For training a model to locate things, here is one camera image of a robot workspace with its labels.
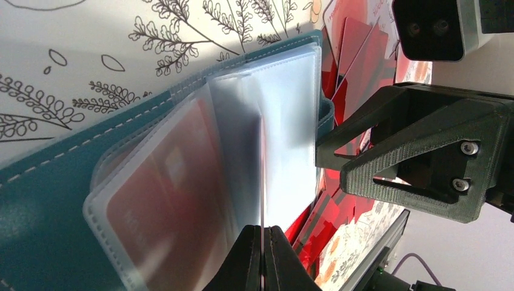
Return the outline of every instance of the wallet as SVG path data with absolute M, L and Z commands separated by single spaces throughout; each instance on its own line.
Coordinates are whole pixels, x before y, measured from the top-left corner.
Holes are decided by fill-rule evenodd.
M 302 45 L 321 45 L 321 39 L 313 31 L 226 60 L 0 167 L 0 290 L 126 290 L 82 215 L 99 182 L 93 177 L 108 175 L 113 160 L 123 159 L 209 76 Z M 318 137 L 333 128 L 333 112 L 320 90 Z

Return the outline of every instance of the white wall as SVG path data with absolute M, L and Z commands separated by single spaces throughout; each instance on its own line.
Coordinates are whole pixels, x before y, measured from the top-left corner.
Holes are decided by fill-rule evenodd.
M 461 224 L 413 210 L 388 272 L 407 253 L 417 253 L 440 282 L 457 291 L 514 290 L 514 223 L 488 204 L 477 221 Z M 416 258 L 396 274 L 408 283 L 433 283 Z

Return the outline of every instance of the hex bolt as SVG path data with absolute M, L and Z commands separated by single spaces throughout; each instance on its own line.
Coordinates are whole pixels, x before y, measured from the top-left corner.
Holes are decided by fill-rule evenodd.
M 455 190 L 463 192 L 469 189 L 469 182 L 463 179 L 453 179 L 452 186 Z
M 478 144 L 473 141 L 465 141 L 461 144 L 461 151 L 468 156 L 478 153 Z

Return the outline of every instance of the floral tablecloth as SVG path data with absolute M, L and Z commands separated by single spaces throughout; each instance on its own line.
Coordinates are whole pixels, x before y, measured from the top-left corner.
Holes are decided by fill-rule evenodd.
M 363 18 L 384 3 L 340 1 L 367 9 Z M 0 0 L 0 162 L 206 66 L 321 28 L 329 2 Z M 401 62 L 397 81 L 430 81 L 428 64 Z M 400 212 L 376 202 L 341 227 L 321 255 L 316 282 L 338 290 Z

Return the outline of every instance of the camera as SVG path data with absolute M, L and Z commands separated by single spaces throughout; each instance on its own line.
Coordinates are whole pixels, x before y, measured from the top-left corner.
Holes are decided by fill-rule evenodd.
M 403 53 L 414 61 L 462 60 L 494 35 L 487 30 L 490 26 L 486 33 L 482 31 L 482 20 L 485 23 L 487 19 L 482 19 L 481 8 L 489 16 L 495 14 L 489 4 L 484 6 L 490 1 L 394 0 L 393 15 Z

